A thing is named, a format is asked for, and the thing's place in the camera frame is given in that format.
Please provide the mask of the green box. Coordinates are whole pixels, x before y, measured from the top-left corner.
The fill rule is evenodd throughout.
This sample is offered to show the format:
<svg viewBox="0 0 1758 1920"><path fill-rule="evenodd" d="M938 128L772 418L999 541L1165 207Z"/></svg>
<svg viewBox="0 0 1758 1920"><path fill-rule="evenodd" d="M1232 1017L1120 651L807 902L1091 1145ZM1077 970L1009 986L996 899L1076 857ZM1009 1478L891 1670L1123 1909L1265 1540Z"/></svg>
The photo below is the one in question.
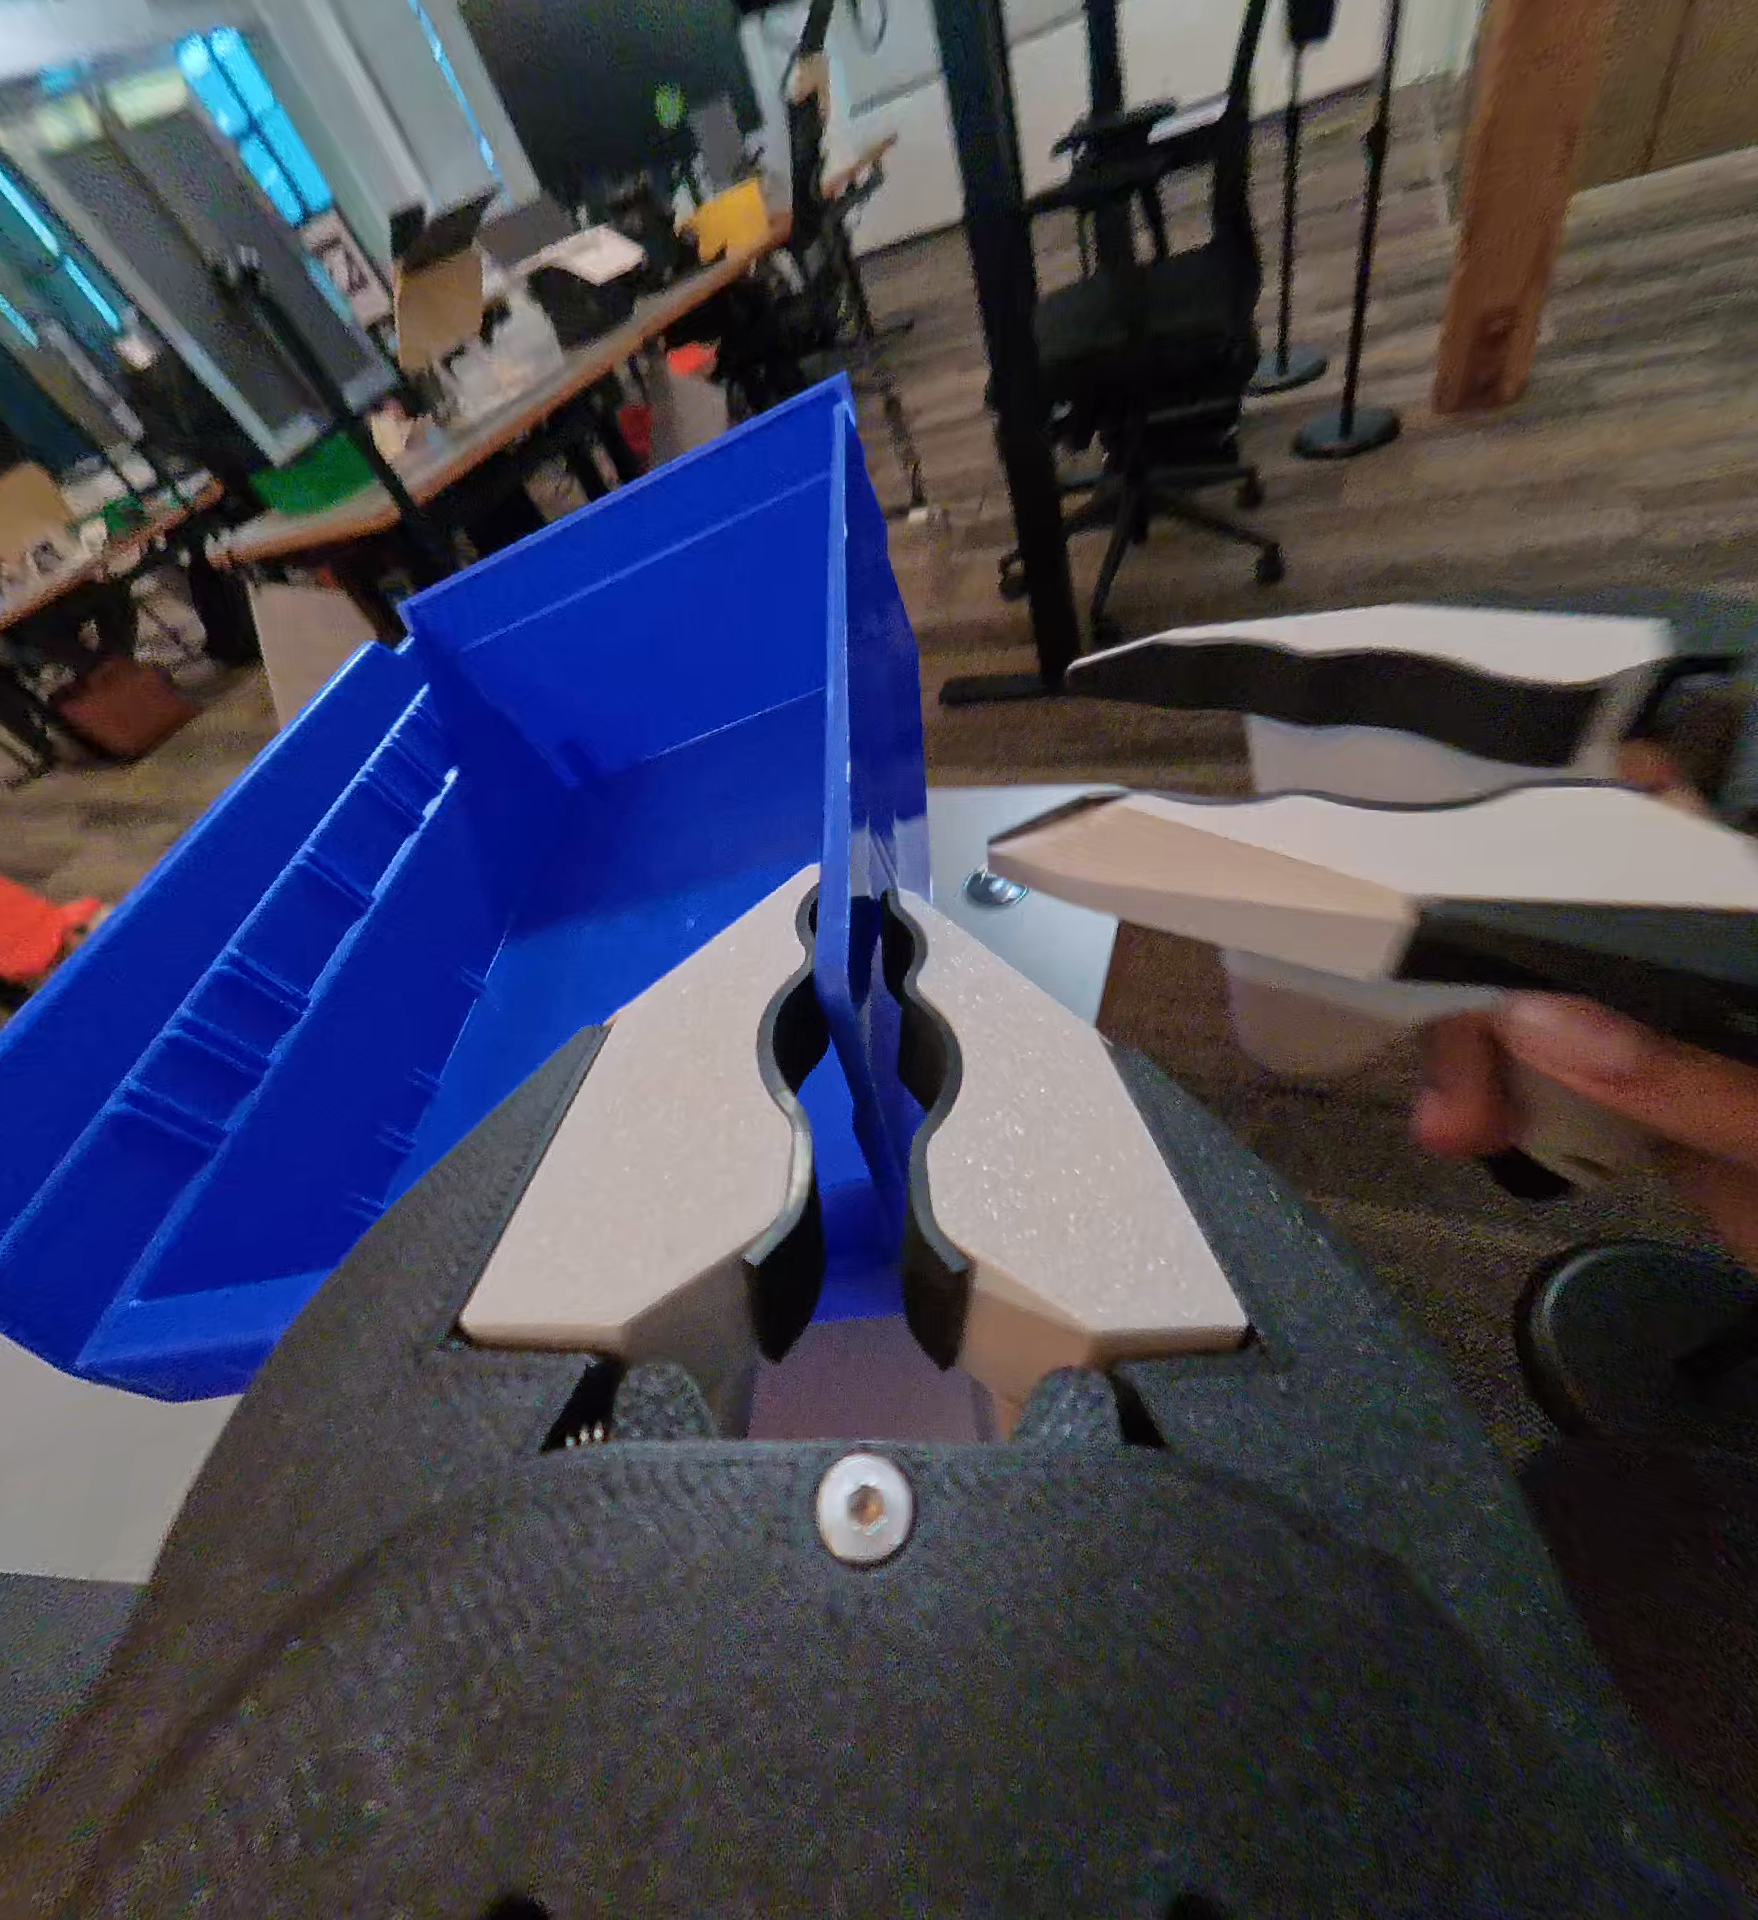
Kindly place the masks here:
<svg viewBox="0 0 1758 1920"><path fill-rule="evenodd" d="M265 512L320 516L372 486L376 476L359 447L347 434L333 431L291 461L251 471L245 485Z"/></svg>

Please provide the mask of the wooden pillar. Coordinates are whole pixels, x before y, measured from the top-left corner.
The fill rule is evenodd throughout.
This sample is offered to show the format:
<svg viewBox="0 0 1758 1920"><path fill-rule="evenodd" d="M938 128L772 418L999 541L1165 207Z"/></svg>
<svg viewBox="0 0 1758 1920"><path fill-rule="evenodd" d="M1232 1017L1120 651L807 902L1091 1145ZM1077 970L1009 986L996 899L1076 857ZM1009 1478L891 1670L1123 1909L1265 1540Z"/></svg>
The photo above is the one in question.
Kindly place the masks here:
<svg viewBox="0 0 1758 1920"><path fill-rule="evenodd" d="M1534 365L1616 2L1488 2L1462 145L1430 410L1512 407Z"/></svg>

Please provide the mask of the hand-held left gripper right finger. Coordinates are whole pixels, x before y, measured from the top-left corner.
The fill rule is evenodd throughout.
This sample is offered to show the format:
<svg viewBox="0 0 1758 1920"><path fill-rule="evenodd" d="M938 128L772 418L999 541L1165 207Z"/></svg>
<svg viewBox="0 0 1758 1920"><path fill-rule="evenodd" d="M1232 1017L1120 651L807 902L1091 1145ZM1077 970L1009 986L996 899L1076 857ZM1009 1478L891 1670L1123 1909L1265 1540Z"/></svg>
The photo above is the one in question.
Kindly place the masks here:
<svg viewBox="0 0 1758 1920"><path fill-rule="evenodd" d="M968 930L887 892L907 1156L903 1306L995 1412L1059 1370L1231 1355L1250 1337L1105 1039Z"/></svg>

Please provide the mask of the wooden work table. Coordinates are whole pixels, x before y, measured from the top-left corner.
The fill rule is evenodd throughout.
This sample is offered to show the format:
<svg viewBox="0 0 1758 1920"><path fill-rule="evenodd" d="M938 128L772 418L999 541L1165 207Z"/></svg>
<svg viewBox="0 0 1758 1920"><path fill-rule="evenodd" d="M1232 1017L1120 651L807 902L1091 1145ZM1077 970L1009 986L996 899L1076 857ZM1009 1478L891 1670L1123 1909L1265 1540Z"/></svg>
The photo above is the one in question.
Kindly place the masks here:
<svg viewBox="0 0 1758 1920"><path fill-rule="evenodd" d="M390 580L428 585L480 556L480 519L525 492L543 461L577 466L575 483L588 500L604 498L609 471L615 486L641 475L641 456L609 396L618 374L664 357L669 348L714 346L713 379L722 394L741 396L749 413L760 413L777 404L778 381L822 365L829 350L802 346L799 325L784 318L812 295L777 292L772 263L778 258L799 258L788 207L768 216L768 230L751 248L727 252L643 296L621 325L569 348L533 385L428 452L409 454L396 475L411 509L401 509L383 483L371 483L328 509L251 518L217 542L212 566L248 580L287 569L315 573L366 604L367 618L394 627L399 594Z"/></svg>
<svg viewBox="0 0 1758 1920"><path fill-rule="evenodd" d="M0 590L0 637L23 618L51 611L89 585L132 580L154 558L168 558L172 545L224 500L224 486L210 476L186 492L172 492L165 503L151 494L147 519L122 538L109 538L95 552L60 558L51 569L28 569L7 579Z"/></svg>

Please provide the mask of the cardboard box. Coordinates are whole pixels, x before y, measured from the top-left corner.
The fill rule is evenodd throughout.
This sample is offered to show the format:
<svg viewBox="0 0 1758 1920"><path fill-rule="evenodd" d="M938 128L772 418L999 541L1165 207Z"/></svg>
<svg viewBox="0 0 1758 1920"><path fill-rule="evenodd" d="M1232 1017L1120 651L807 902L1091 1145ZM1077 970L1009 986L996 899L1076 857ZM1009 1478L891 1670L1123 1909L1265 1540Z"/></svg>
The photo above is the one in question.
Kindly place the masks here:
<svg viewBox="0 0 1758 1920"><path fill-rule="evenodd" d="M485 318L485 261L475 247L394 270L394 362L428 374L475 339Z"/></svg>

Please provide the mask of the black round-base stand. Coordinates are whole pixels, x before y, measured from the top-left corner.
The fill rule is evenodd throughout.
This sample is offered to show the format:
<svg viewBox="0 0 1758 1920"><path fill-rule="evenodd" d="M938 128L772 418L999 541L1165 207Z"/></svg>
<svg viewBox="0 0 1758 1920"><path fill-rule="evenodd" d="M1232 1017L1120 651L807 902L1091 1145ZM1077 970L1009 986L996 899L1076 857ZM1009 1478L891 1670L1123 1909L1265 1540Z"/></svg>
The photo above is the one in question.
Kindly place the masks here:
<svg viewBox="0 0 1758 1920"><path fill-rule="evenodd" d="M1294 284L1299 252L1299 150L1304 119L1304 55L1332 36L1335 2L1285 2L1289 92L1281 115L1281 228L1276 271L1276 325L1250 381L1254 396L1294 394L1327 370L1318 350L1294 338Z"/></svg>
<svg viewBox="0 0 1758 1920"><path fill-rule="evenodd" d="M1370 296L1374 276L1374 247L1385 197L1385 166L1392 150L1394 78L1403 31L1403 2L1385 2L1385 32L1374 77L1374 104L1363 140L1363 221L1352 266L1352 301L1346 322L1346 355L1338 399L1299 424L1294 454L1308 464L1342 464L1394 443L1401 418L1394 409L1363 404L1363 360L1370 328Z"/></svg>

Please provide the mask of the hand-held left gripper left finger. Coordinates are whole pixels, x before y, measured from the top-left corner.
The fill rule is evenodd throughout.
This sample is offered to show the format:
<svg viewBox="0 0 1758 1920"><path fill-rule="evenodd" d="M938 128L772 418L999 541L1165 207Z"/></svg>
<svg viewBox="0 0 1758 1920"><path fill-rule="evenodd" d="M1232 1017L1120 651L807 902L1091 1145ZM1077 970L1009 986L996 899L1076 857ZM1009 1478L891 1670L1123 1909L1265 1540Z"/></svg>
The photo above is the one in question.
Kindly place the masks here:
<svg viewBox="0 0 1758 1920"><path fill-rule="evenodd" d="M458 1332L477 1348L755 1365L822 1284L817 868L802 868L605 1024Z"/></svg>

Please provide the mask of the black rounded object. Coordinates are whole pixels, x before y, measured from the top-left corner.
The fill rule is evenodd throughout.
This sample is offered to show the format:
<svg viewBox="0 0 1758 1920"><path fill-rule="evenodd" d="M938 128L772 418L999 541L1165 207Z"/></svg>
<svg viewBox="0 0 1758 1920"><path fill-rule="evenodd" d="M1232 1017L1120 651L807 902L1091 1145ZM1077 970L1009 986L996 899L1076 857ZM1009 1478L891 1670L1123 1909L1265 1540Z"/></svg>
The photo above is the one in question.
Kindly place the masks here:
<svg viewBox="0 0 1758 1920"><path fill-rule="evenodd" d="M1725 1430L1758 1383L1758 1280L1678 1244L1583 1244L1526 1279L1512 1345L1564 1438Z"/></svg>

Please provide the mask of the brown bag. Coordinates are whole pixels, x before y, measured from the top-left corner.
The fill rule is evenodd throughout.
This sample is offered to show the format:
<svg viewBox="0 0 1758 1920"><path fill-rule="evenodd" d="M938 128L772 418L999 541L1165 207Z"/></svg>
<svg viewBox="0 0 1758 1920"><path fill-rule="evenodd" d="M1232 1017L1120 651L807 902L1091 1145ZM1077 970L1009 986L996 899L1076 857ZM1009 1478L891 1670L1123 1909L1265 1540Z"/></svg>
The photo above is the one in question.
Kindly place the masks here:
<svg viewBox="0 0 1758 1920"><path fill-rule="evenodd" d="M160 668L135 656L92 660L51 708L84 749L106 760L144 759L198 716Z"/></svg>

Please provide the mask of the black metal frame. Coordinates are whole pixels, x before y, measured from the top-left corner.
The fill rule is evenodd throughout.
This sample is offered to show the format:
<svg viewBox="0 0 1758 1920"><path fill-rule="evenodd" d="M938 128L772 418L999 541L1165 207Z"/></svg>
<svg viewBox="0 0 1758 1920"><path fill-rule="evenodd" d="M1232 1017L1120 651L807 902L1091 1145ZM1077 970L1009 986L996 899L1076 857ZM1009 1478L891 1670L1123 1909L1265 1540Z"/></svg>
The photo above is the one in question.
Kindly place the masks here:
<svg viewBox="0 0 1758 1920"><path fill-rule="evenodd" d="M963 239L986 348L988 409L1013 508L1035 669L952 677L940 708L1013 705L1066 692L1081 625L1035 348L1035 256L999 2L934 2L958 158Z"/></svg>

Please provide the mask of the black office chair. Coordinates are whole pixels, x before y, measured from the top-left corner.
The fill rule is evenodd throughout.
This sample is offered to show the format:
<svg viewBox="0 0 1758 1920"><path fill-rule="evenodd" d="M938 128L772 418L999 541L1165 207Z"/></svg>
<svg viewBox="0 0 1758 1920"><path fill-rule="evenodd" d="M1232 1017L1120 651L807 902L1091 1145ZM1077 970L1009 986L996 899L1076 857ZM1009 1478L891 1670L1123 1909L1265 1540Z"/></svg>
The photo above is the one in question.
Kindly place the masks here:
<svg viewBox="0 0 1758 1920"><path fill-rule="evenodd" d="M1082 503L1066 536L1109 531L1091 590L1087 627L1113 631L1109 596L1129 549L1167 518L1254 550L1254 579L1285 577L1281 542L1210 509L1200 492L1232 486L1241 508L1265 500L1243 456L1243 404L1259 370L1260 254L1250 218L1250 84L1232 81L1200 124L1156 136L1179 109L1132 109L1073 129L1067 176L1035 210L1073 207L1077 221L1132 206L1149 218L1151 254L1082 266L1081 279L1035 306L1045 431L1058 447L1100 447L1100 466L1063 476Z"/></svg>

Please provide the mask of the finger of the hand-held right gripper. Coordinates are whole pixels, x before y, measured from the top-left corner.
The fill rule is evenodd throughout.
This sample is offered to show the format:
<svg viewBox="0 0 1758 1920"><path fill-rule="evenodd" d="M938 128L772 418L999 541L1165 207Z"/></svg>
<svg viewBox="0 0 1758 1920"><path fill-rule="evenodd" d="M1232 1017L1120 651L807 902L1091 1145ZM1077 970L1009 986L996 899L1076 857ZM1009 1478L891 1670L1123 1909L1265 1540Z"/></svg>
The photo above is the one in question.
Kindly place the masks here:
<svg viewBox="0 0 1758 1920"><path fill-rule="evenodd" d="M986 850L1028 890L1289 970L1410 979L1454 927L1758 934L1758 840L1611 783L1515 786L1456 805L1289 792L1196 801L1092 796Z"/></svg>
<svg viewBox="0 0 1758 1920"><path fill-rule="evenodd" d="M1616 777L1671 686L1733 663L1667 618L1359 607L1167 629L1066 686L1241 716L1254 777Z"/></svg>

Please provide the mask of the yellow box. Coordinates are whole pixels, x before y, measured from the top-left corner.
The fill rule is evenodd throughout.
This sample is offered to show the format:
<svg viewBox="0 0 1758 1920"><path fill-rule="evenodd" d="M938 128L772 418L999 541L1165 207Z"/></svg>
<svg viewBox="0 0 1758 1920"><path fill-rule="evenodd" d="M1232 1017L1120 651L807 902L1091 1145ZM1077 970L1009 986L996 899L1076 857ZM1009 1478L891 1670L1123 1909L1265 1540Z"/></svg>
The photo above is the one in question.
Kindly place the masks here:
<svg viewBox="0 0 1758 1920"><path fill-rule="evenodd" d="M755 256L774 247L772 206L760 176L749 176L678 218L678 233L698 252L699 266Z"/></svg>

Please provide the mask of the black monitor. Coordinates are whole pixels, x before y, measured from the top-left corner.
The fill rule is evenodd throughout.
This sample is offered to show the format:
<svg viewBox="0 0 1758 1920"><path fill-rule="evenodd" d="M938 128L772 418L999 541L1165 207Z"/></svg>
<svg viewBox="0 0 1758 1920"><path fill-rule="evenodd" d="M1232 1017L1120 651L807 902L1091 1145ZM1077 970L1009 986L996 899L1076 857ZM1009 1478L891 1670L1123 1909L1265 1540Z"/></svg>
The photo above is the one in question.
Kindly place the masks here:
<svg viewBox="0 0 1758 1920"><path fill-rule="evenodd" d="M537 182L580 200L689 166L692 117L764 128L733 2L458 2Z"/></svg>

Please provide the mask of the blue plastic bin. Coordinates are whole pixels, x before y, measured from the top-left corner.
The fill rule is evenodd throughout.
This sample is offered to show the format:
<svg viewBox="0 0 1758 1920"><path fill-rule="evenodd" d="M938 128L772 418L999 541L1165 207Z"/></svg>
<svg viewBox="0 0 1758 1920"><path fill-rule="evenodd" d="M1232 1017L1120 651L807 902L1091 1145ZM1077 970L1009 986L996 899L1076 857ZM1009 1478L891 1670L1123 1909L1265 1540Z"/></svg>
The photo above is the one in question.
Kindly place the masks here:
<svg viewBox="0 0 1758 1920"><path fill-rule="evenodd" d="M416 594L0 1029L0 1335L238 1396L577 1029L870 805L926 885L914 627L834 375Z"/></svg>

